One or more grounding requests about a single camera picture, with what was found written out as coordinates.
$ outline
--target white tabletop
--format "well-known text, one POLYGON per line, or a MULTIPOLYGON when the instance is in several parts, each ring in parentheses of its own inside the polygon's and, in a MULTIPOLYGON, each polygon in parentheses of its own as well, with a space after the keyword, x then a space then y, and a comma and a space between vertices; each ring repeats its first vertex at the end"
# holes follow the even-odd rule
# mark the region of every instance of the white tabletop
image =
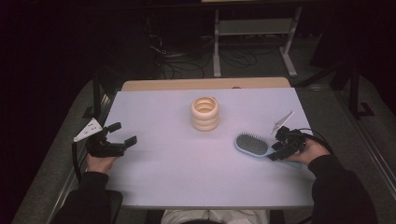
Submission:
POLYGON ((293 88, 118 92, 106 126, 122 143, 137 135, 110 170, 108 189, 123 205, 144 208, 292 208, 312 206, 313 175, 282 161, 256 159, 235 149, 241 132, 276 140, 274 123, 293 110, 286 126, 309 128, 293 88), (213 96, 219 126, 199 132, 191 125, 194 99, 213 96))

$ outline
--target brush bristles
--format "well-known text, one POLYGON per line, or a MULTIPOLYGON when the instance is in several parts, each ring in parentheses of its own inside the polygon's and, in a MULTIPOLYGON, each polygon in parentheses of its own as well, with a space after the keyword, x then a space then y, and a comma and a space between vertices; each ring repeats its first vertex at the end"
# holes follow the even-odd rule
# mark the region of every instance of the brush bristles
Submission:
POLYGON ((264 138, 251 133, 239 134, 235 143, 239 148, 246 152, 258 156, 264 155, 268 150, 267 141, 264 138))

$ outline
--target person's hand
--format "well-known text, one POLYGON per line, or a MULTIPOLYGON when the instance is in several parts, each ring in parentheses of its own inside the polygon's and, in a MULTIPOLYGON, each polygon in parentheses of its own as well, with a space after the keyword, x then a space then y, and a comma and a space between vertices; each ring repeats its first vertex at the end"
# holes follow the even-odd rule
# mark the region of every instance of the person's hand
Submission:
POLYGON ((299 161, 305 165, 308 165, 312 160, 323 155, 330 155, 330 152, 326 149, 326 147, 312 139, 305 138, 304 151, 289 156, 287 160, 299 161))
POLYGON ((107 174, 111 168, 111 165, 118 157, 105 157, 98 158, 93 157, 88 153, 87 155, 87 171, 88 172, 99 172, 107 174))

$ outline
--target person's arm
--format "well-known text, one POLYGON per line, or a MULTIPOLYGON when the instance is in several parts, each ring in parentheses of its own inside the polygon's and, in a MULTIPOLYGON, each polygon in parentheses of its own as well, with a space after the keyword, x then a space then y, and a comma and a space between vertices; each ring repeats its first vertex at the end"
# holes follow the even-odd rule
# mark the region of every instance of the person's arm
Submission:
POLYGON ((306 139, 305 151, 289 160, 308 165, 317 178, 312 187, 313 224, 377 223, 373 202, 363 184, 325 147, 306 139))
POLYGON ((110 205, 106 195, 107 172, 116 158, 87 156, 87 172, 78 190, 69 194, 51 223, 109 223, 110 205))

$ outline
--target hair brush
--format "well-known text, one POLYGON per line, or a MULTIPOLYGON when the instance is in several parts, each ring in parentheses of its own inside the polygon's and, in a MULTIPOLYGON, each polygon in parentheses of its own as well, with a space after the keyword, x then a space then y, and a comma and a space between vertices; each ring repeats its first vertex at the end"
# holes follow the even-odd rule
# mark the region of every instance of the hair brush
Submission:
MULTIPOLYGON (((276 152, 268 146, 264 138, 251 133, 239 134, 235 139, 235 147, 239 151, 255 158, 264 158, 276 152)), ((286 161, 286 163, 295 168, 301 167, 301 164, 297 161, 286 161)))

